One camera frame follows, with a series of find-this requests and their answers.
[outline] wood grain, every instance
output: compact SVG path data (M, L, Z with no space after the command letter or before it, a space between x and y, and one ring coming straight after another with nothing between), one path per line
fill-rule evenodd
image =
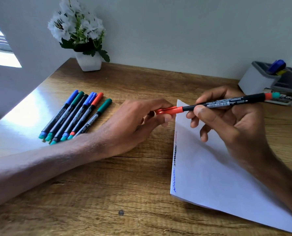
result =
M205 90L237 83L107 63L84 73L69 59L0 120L0 157L45 146L40 131L74 89L113 100L94 131L126 99L193 104ZM292 169L292 107L263 105L269 143ZM158 127L126 154L75 168L8 201L0 206L0 235L290 235L172 197L173 134L174 123Z

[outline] paper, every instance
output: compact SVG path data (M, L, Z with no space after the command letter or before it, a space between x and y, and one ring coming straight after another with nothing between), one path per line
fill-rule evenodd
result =
M187 106L178 100L177 106ZM191 119L177 114L170 193L184 201L292 232L292 213L229 155L211 130L200 140Z

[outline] person's left arm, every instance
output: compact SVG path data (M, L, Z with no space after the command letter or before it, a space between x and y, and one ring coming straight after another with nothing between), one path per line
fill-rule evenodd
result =
M171 107L164 99L125 101L97 131L73 140L0 158L0 205L74 167L119 155L144 141L172 116L153 110Z

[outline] pen holder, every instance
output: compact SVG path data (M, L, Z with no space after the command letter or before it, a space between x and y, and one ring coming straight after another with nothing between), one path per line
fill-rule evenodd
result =
M289 105L292 102L292 68L286 67L282 75L269 75L266 71L270 65L253 61L238 85L246 95L280 92L280 98L266 102Z

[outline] person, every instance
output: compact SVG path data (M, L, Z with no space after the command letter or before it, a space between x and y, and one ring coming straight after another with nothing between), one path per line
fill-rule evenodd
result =
M203 93L196 103L234 98L243 93L222 86ZM0 158L0 205L74 167L119 155L144 141L157 126L175 117L154 115L172 104L164 99L128 100L97 131L73 140ZM264 114L259 103L209 109L202 105L187 113L191 127L199 121L201 140L214 129L228 152L255 178L266 185L292 211L292 171L274 155L266 140Z

